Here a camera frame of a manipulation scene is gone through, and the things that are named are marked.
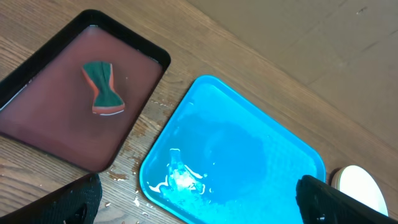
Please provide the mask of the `green and orange sponge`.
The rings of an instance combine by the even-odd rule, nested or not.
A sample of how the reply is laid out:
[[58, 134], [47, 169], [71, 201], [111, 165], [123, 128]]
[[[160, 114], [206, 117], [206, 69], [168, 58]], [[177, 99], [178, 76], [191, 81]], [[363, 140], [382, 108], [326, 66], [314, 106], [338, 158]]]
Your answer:
[[113, 64], [94, 61], [84, 64], [82, 73], [93, 90], [91, 110], [94, 114], [111, 116], [122, 113], [125, 102], [114, 89]]

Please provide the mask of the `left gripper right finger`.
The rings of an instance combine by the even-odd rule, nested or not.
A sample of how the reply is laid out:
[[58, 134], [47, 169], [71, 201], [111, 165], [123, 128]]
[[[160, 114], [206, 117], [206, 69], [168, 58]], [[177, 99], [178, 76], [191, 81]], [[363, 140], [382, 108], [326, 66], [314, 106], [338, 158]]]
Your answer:
[[296, 201], [304, 224], [397, 224], [311, 175], [298, 180]]

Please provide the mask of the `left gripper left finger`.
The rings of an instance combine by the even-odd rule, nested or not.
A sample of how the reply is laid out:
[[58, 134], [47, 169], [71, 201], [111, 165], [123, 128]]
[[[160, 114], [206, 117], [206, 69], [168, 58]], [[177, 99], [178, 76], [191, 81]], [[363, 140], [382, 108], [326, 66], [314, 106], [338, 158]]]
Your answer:
[[93, 224], [102, 199], [98, 174], [87, 174], [1, 217], [1, 223]]

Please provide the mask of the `light blue plate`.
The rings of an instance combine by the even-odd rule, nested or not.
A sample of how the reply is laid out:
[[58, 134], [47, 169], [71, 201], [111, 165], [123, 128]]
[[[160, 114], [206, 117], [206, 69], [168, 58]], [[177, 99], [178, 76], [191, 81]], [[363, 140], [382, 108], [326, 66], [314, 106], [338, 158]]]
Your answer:
[[370, 173], [362, 167], [350, 165], [339, 169], [331, 178], [331, 186], [373, 210], [389, 216], [381, 189]]

